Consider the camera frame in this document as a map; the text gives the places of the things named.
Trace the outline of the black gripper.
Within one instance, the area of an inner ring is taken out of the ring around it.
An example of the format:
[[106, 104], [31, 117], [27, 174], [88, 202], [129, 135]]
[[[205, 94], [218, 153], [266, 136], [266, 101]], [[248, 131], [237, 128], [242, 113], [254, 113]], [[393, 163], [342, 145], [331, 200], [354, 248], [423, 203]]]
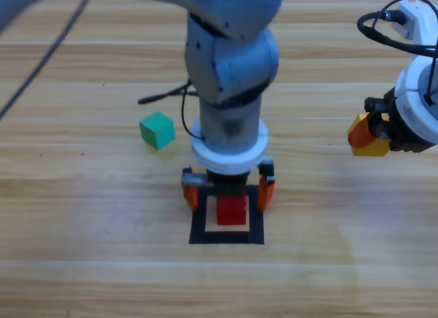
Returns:
[[352, 148], [364, 148], [376, 138], [389, 140], [390, 151], [421, 153], [433, 146], [416, 135], [402, 119], [396, 107], [394, 88], [382, 98], [367, 97], [364, 109], [348, 129], [348, 143]]
[[[274, 159], [264, 157], [257, 165], [259, 184], [257, 192], [257, 210], [263, 213], [270, 205], [275, 188]], [[212, 189], [215, 195], [240, 196], [248, 187], [250, 172], [225, 175], [207, 170], [206, 173], [195, 173], [189, 165], [181, 175], [183, 197], [192, 212], [198, 210], [198, 188]]]

